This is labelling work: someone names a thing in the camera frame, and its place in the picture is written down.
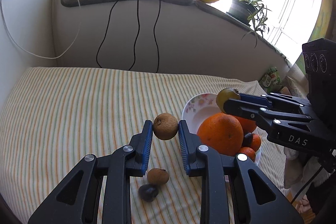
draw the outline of black flower pot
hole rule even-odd
[[[254,12],[255,7],[252,4],[247,4],[244,1],[232,0],[231,7],[227,13],[240,22],[249,25],[251,20],[248,20],[247,18]]]

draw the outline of plate of fruit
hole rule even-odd
[[[182,111],[190,133],[220,154],[247,155],[256,165],[261,156],[261,138],[255,121],[228,115],[220,106],[229,99],[240,100],[238,90],[225,88],[218,94],[203,93],[192,97]]]

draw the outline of striped bedsheet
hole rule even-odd
[[[0,193],[23,222],[86,154],[111,154],[139,133],[146,119],[172,113],[177,119],[185,103],[200,93],[225,87],[254,95],[254,82],[205,75],[167,75],[98,68],[30,68],[16,86],[0,117]],[[262,137],[259,167],[285,193],[282,147]],[[146,177],[131,178],[134,224],[198,224],[201,184],[185,175],[178,136],[153,137],[148,169],[164,168],[169,182],[152,203],[137,189]],[[233,223],[232,205],[230,219]],[[101,223],[102,205],[99,208]]]

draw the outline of small orange fruit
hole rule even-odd
[[[244,138],[239,121],[225,113],[217,113],[205,119],[197,130],[197,136],[202,143],[228,156],[237,153]]]
[[[244,134],[252,133],[257,128],[257,125],[255,124],[255,121],[248,120],[248,119],[241,118],[241,117],[237,117],[237,116],[235,116],[235,117],[240,122],[241,127],[243,128]]]
[[[259,137],[258,134],[255,134],[255,133],[253,133],[252,136],[253,136],[252,142],[249,145],[249,147],[251,147],[255,152],[257,152],[261,146],[261,138]]]
[[[255,161],[255,152],[252,148],[250,147],[242,147],[239,149],[238,154],[242,153],[248,156],[253,162]]]

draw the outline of white plate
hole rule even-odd
[[[221,110],[216,105],[216,96],[214,93],[202,93],[192,97],[182,110],[181,120],[186,120],[190,133],[196,134],[201,123],[208,117],[220,113]],[[256,165],[259,164],[261,148],[255,154]]]

